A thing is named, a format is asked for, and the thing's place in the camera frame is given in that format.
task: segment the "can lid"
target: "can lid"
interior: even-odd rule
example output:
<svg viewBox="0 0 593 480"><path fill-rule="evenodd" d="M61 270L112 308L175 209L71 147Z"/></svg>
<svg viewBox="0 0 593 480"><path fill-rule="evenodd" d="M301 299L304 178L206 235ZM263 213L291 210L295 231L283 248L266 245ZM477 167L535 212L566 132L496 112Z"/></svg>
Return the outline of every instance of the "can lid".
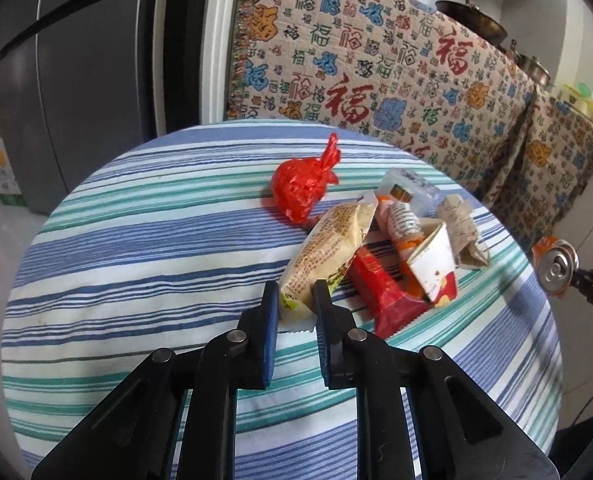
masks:
<svg viewBox="0 0 593 480"><path fill-rule="evenodd" d="M579 268L579 255L570 242L566 242L565 240L557 240L557 243L554 244L554 247L560 247L564 249L573 261L574 270Z"/></svg>
<svg viewBox="0 0 593 480"><path fill-rule="evenodd" d="M539 285L548 295L557 295L570 285L575 270L573 256L561 247L548 250L537 264Z"/></svg>

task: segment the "food packaging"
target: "food packaging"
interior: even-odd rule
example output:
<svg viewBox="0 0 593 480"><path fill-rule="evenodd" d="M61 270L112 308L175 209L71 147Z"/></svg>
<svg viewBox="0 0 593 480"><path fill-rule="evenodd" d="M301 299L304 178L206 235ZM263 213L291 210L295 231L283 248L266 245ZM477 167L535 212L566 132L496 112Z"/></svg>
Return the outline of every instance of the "food packaging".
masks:
<svg viewBox="0 0 593 480"><path fill-rule="evenodd" d="M319 202L328 184L339 184L332 169L341 160L338 138L331 134L320 158L291 158L282 162L272 175L272 194L276 206L293 223L301 224Z"/></svg>
<svg viewBox="0 0 593 480"><path fill-rule="evenodd" d="M419 218L410 211L408 203L396 202L390 196L379 196L377 200L379 206L376 216L379 230L392 240L397 249L401 260L401 273L407 278L405 290L415 298L422 298L425 293L406 263L410 254L425 239Z"/></svg>
<svg viewBox="0 0 593 480"><path fill-rule="evenodd" d="M333 292L365 240L376 209L377 199L370 191L358 202L333 206L317 222L278 282L281 330L314 329L317 315L311 310L312 286L326 280Z"/></svg>
<svg viewBox="0 0 593 480"><path fill-rule="evenodd" d="M446 196L436 210L437 218L446 223L457 266L483 269L490 264L490 254L484 242L478 242L479 232L471 213L469 202L456 194Z"/></svg>
<svg viewBox="0 0 593 480"><path fill-rule="evenodd" d="M348 275L375 319L375 334L382 339L399 332L432 308L427 301L401 290L365 246L357 251Z"/></svg>
<svg viewBox="0 0 593 480"><path fill-rule="evenodd" d="M410 211L421 218L432 209L439 196L439 188L412 171L392 168L381 180L377 196L390 196L398 202L407 202Z"/></svg>
<svg viewBox="0 0 593 480"><path fill-rule="evenodd" d="M422 218L420 222L425 240L406 263L430 302L445 306L457 296L456 267L448 227L444 221L434 218Z"/></svg>

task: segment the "blue and white striped tablecloth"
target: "blue and white striped tablecloth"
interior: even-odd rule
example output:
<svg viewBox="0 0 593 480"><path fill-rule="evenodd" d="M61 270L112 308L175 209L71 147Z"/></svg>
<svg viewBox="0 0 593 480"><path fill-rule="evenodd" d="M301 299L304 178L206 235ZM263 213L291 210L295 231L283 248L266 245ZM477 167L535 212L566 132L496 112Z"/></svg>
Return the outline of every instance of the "blue and white striped tablecloth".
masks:
<svg viewBox="0 0 593 480"><path fill-rule="evenodd" d="M54 211L23 258L1 345L8 413L32 467L153 349L203 346L259 302L305 237L273 206L272 173L293 156L320 155L331 131L343 154L340 184L318 210L376 188L395 166L473 202L490 267L459 270L458 299L389 342L441 346L549 448L561 399L555 320L497 219L443 174L369 137L232 122L161 137L109 163ZM397 272L378 231L368 244ZM349 282L334 301L373 326ZM278 336L272 385L240 392L236 424L237 480L356 478L354 393L325 389L314 333Z"/></svg>

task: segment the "red snack package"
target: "red snack package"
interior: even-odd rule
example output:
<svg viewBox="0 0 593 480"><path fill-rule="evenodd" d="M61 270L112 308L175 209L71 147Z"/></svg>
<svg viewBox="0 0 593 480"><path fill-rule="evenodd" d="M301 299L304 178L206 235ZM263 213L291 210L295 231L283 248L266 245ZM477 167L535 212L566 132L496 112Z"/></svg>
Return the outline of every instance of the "red snack package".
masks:
<svg viewBox="0 0 593 480"><path fill-rule="evenodd" d="M313 206L325 194L328 184L339 184L332 168L339 164L341 152L331 134L320 158L292 158L283 162L272 175L272 194L276 206L294 224L302 224Z"/></svg>
<svg viewBox="0 0 593 480"><path fill-rule="evenodd" d="M357 251L348 275L374 316L375 334L381 339L399 332L432 308L427 301L401 290L395 279L365 246Z"/></svg>

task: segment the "pot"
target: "pot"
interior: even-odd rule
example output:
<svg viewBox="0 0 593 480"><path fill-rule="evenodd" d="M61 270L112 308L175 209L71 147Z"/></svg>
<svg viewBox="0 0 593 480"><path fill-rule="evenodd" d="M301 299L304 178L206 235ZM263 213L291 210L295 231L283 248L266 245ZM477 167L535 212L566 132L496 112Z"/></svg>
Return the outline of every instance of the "pot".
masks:
<svg viewBox="0 0 593 480"><path fill-rule="evenodd" d="M541 65L537 56L528 57L523 54L518 54L516 63L517 66L522 69L530 79L532 79L532 81L541 85L542 88L545 88L550 84L550 74L543 68L543 65Z"/></svg>
<svg viewBox="0 0 593 480"><path fill-rule="evenodd" d="M440 12L465 25L493 46L499 46L508 37L508 32L501 24L481 12L479 7L471 3L471 0L465 0L465 5L439 0L435 5Z"/></svg>

